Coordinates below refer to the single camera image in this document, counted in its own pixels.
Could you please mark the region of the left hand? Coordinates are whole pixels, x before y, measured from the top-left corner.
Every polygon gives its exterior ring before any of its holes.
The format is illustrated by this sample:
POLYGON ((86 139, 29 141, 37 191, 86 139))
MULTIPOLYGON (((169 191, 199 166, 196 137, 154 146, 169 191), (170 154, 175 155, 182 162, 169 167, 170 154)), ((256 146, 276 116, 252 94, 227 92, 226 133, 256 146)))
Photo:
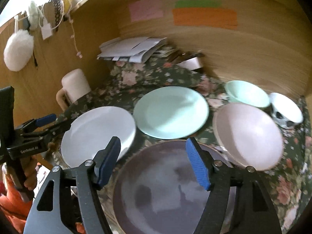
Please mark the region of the left hand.
MULTIPOLYGON (((24 182, 24 186, 30 191, 33 191, 37 186, 36 166, 37 160, 35 156, 30 157, 29 160, 27 160, 27 164, 23 166, 24 174, 27 178, 26 181, 24 182)), ((3 164, 2 171, 5 174, 7 187, 11 186, 12 188, 14 188, 12 174, 10 173, 10 170, 6 166, 6 164, 3 164)))

